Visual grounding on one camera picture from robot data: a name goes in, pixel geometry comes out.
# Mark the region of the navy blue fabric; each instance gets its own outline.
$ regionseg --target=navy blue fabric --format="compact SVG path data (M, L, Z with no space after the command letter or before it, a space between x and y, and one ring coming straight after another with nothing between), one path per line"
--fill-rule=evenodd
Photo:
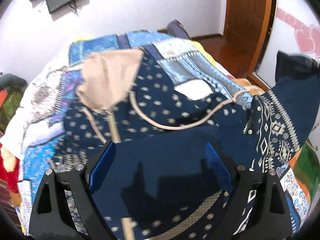
M319 73L317 66L318 62L305 55L289 56L278 51L275 81L285 76L292 79L308 78L312 73Z
M160 52L157 50L156 46L151 44L144 45L143 46L147 51L149 51L156 60L164 59L164 57L160 54Z
M184 27L178 20L173 20L169 23L169 25L167 26L167 32L169 35L173 37L191 40L187 31L184 29Z
M215 93L204 100L190 101L173 90L171 79L148 53L144 55L133 90L140 109L165 125L190 123L226 99L221 93ZM173 132L155 129L141 120L127 100L119 103L114 113L122 143L117 144L116 158L100 190L93 195L100 213L110 217L108 225L114 228L119 239L124 237L121 218L125 217L135 221L133 231L138 240L168 231L192 216L204 199L221 188L205 163L208 141L214 141L219 151L231 157L235 164L251 170L267 172L281 167L308 137L320 103L319 92L316 74L301 80L281 76L273 89L254 97L251 109L229 104L202 126ZM81 106L76 102L68 110L64 126L71 135L59 147L62 155L85 151L89 158L99 150L101 142L84 118ZM94 117L101 132L109 136L105 117L99 114ZM85 129L81 129L82 124L86 124ZM86 138L87 132L92 137ZM214 213L210 219L212 228L223 214L222 194L210 207ZM253 201L248 203L244 218L252 205ZM202 224L199 220L179 237L195 232L196 228L200 230L198 227L203 230L202 219L207 222L205 217L201 218ZM195 239L203 236L201 231Z
M130 42L128 40L127 34L117 35L118 44L121 49L130 49Z

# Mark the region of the green fabric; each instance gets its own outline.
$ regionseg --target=green fabric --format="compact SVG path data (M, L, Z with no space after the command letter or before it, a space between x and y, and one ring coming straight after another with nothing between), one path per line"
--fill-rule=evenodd
M303 145L293 172L295 177L307 187L313 201L320 180L320 164L316 153L308 144Z
M12 89L0 109L0 130L5 131L11 118L19 107L23 93L19 89Z

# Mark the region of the pink heart wall decal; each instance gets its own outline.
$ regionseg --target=pink heart wall decal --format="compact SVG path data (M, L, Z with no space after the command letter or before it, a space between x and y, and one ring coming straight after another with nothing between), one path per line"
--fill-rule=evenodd
M294 36L301 53L313 53L316 50L316 44L314 40L305 33L302 29L296 29L294 31Z
M310 36L316 44L316 57L320 57L320 28L315 25L309 27Z

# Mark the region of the black metal bracket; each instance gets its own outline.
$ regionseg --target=black metal bracket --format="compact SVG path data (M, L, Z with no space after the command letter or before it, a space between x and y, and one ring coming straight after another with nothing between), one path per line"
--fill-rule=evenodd
M108 141L102 151L90 159L86 165L78 164L71 171L60 173L48 169L41 180L33 204L29 225L30 234L36 240L117 240L100 215L90 192L90 188L100 188L108 171L103 164L106 161L112 163L114 156L114 143ZM103 179L97 178L94 174L101 175ZM71 190L89 236L76 230L65 190Z
M292 235L291 217L279 178L274 170L266 173L236 168L236 189L210 240L282 240ZM257 190L254 206L244 231L238 229L249 192Z
M67 172L55 173L52 169L45 172L30 218L29 232L35 240L117 240L91 197L100 188L115 154L115 144L108 141L86 164L80 163ZM227 177L232 180L231 198L210 240L282 240L292 235L289 208L276 172L249 171L243 165L236 166L222 153L219 157L213 158L213 171L219 173L221 181L230 173ZM71 190L88 235L76 230L65 190ZM257 194L247 227L233 235L240 225L251 190L257 190Z

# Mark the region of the blanket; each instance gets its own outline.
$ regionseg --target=blanket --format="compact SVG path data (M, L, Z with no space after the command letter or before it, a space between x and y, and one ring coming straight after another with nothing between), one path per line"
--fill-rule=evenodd
M70 104L75 101L76 87L83 81L81 62L92 52L141 46L151 52L174 85L192 79L202 79L225 98L231 98L236 92L243 90L214 68L192 42L172 38L163 33L138 31L113 34L76 42L63 48L29 84L20 108L1 138L4 147L20 159L21 182L18 187L22 195L22 224L26 231L32 203L45 170L54 168L56 172L68 171L76 164L85 163L87 160L85 155L70 155L63 162L56 160L52 163L57 145L62 145L66 136L63 119ZM252 96L244 93L237 97L236 103L246 110L250 109L251 101ZM249 196L250 201L254 196L255 193L252 192ZM72 198L68 198L68 202L77 229L85 232ZM250 210L247 210L239 232L244 229L249 215Z

